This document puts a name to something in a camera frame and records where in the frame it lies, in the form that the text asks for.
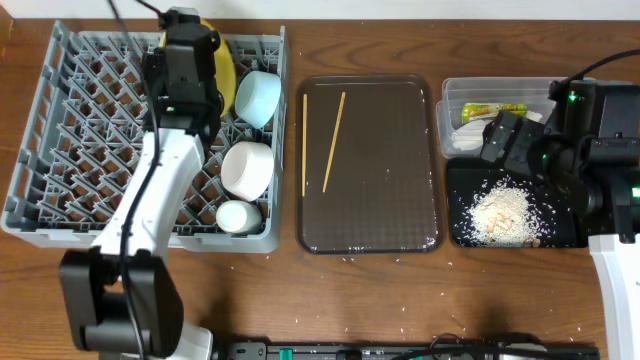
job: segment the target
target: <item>wooden stick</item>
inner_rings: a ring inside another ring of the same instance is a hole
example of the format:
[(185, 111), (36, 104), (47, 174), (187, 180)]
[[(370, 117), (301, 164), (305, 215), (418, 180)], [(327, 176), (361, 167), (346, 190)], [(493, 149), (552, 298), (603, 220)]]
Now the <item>wooden stick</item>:
[(307, 94), (302, 101), (302, 197), (307, 188)]
[(342, 107), (344, 106), (344, 97), (347, 94), (342, 93), (340, 99), (340, 108), (338, 109), (338, 119), (336, 120), (336, 129), (333, 131), (333, 140), (331, 141), (331, 150), (329, 151), (329, 162), (327, 163), (327, 171), (324, 174), (324, 185), (322, 186), (322, 192), (327, 190), (327, 182), (329, 182), (329, 173), (331, 172), (331, 163), (333, 162), (333, 150), (336, 147), (336, 140), (338, 139), (338, 130), (340, 130), (340, 119), (342, 118)]

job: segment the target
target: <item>wood grain surface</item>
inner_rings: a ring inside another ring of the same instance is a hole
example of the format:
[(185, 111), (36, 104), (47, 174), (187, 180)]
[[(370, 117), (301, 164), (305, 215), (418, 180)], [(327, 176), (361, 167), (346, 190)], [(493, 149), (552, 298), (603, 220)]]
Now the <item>wood grain surface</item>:
[[(111, 21), (65, 23), (74, 31), (116, 30)], [(286, 25), (292, 90), (312, 75), (414, 73), (431, 86), (434, 101), (449, 77), (566, 76), (640, 45), (638, 22), (216, 23), (242, 34), (277, 34)], [(0, 189), (9, 185), (52, 25), (16, 21), (0, 66)], [(152, 21), (129, 27), (155, 29)], [(638, 82), (639, 69), (639, 59), (626, 59), (593, 76)], [(294, 94), (280, 247), (269, 255), (170, 251), (169, 269), (189, 319), (226, 341), (429, 343), (442, 332), (486, 337), (518, 331), (594, 344), (606, 358), (600, 287), (587, 249), (462, 249), (447, 241), (433, 254), (401, 257), (343, 259), (303, 251), (294, 237), (299, 184), (293, 130), (301, 126)], [(0, 358), (96, 358), (71, 342), (57, 273), (63, 252), (0, 235)]]

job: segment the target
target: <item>white wall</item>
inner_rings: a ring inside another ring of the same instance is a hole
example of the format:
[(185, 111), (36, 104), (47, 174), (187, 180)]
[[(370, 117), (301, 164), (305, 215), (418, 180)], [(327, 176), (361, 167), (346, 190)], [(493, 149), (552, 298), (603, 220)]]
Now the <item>white wall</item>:
[[(150, 0), (206, 18), (640, 20), (640, 0)], [(106, 0), (0, 0), (14, 18), (111, 18)], [(154, 14), (116, 0), (123, 17)]]

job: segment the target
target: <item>yellow bowl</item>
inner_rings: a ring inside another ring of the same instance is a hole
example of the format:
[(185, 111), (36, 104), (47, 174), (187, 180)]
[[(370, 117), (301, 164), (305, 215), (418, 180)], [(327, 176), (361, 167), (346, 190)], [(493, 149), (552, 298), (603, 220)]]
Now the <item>yellow bowl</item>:
[[(213, 27), (208, 21), (201, 19), (200, 23), (211, 31), (214, 31), (216, 28)], [(216, 83), (218, 85), (218, 91), (222, 94), (224, 98), (224, 108), (222, 109), (222, 114), (220, 117), (225, 116), (231, 105), (233, 105), (233, 101), (236, 96), (236, 68), (233, 65), (233, 57), (231, 56), (231, 51), (229, 51), (229, 46), (227, 42), (224, 41), (222, 37), (222, 33), (220, 34), (220, 40), (222, 44), (220, 44), (220, 48), (213, 53), (213, 59), (216, 62)], [(160, 39), (160, 47), (164, 47), (166, 42), (166, 34), (162, 34), (162, 39)]]

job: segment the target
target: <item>dark rectangular tray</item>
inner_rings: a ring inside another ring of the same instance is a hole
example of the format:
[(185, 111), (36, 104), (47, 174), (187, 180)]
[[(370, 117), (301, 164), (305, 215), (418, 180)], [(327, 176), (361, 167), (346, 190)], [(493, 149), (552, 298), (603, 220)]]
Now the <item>dark rectangular tray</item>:
[[(342, 92), (344, 109), (322, 193)], [(308, 96), (306, 195), (302, 102)], [(430, 252), (445, 239), (431, 93), (413, 75), (307, 79), (297, 94), (297, 238), (314, 254)]]
[[(577, 236), (576, 219), (573, 212), (569, 209), (565, 199), (554, 194), (552, 191), (538, 190), (536, 191), (529, 179), (524, 176), (507, 173), (493, 163), (489, 163), (482, 159), (455, 158), (447, 163), (447, 204), (449, 210), (449, 231), (453, 241), (463, 247), (484, 247), (477, 239), (470, 239), (467, 234), (463, 233), (464, 228), (470, 228), (471, 219), (465, 217), (465, 208), (474, 203), (474, 194), (477, 192), (488, 193), (495, 183), (503, 179), (505, 176), (511, 177), (518, 184), (526, 183), (528, 185), (520, 188), (527, 189), (533, 194), (536, 208), (541, 211), (539, 215), (542, 221), (547, 224), (553, 224), (552, 229), (555, 234), (544, 234), (539, 237), (540, 247), (555, 248), (582, 248), (587, 246), (586, 239), (580, 240)], [(487, 187), (482, 185), (487, 180)], [(548, 206), (553, 207), (555, 214)], [(522, 245), (491, 245), (491, 247), (522, 247)]]

